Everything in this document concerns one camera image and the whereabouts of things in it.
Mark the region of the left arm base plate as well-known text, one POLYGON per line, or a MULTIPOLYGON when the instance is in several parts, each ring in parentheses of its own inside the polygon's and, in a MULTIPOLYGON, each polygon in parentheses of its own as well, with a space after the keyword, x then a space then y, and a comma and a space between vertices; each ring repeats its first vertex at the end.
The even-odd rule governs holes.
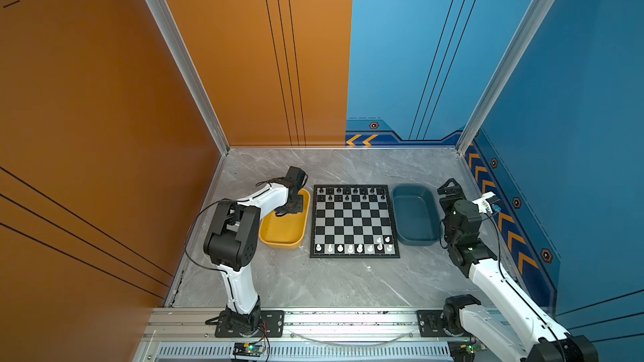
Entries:
POLYGON ((262 337, 281 338, 283 335, 285 311, 260 310, 249 315, 241 315, 225 310, 218 316, 216 338, 262 337))

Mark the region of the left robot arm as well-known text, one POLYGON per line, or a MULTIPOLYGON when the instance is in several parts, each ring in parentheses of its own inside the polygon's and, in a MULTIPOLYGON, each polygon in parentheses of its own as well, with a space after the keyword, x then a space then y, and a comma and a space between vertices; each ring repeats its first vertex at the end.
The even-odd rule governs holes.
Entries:
POLYGON ((291 166, 283 177, 258 184, 254 194, 216 203, 203 251, 221 274, 226 288, 226 308, 217 325, 244 336, 260 329, 261 301, 253 284, 251 261, 257 251, 260 223, 273 211, 278 217, 302 212, 308 175, 291 166))

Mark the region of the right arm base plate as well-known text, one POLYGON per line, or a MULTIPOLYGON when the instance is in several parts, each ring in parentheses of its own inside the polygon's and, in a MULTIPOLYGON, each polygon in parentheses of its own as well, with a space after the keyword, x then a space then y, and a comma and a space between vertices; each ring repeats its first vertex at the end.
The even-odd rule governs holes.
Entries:
POLYGON ((416 312, 419 333, 423 338, 429 337, 463 337, 468 332, 462 327, 458 311, 419 310, 416 312))

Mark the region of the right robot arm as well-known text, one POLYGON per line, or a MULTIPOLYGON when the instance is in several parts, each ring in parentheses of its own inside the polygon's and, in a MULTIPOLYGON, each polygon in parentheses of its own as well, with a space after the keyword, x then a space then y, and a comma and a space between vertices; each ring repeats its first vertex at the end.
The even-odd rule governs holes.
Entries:
POLYGON ((446 333, 472 336, 502 361, 597 361, 595 345, 584 335, 572 335, 538 306, 479 238, 482 222, 499 211, 500 199, 486 192, 470 201, 455 179, 448 179, 437 193, 449 258, 506 320, 493 318, 471 295, 455 296, 444 304, 446 333))

